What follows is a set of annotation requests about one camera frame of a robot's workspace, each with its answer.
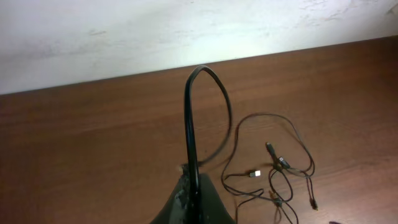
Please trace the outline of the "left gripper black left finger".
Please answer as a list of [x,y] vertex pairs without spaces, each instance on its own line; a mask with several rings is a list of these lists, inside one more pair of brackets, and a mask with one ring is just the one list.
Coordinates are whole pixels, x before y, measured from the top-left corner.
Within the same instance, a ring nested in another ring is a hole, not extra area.
[[150,224],[186,224],[189,218],[190,179],[188,165],[180,166],[182,175],[169,199]]

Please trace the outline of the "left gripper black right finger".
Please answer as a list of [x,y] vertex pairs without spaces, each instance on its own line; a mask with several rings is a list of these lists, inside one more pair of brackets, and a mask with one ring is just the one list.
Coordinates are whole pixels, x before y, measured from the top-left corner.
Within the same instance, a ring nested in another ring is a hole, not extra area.
[[207,174],[200,174],[201,207],[204,224],[235,224]]

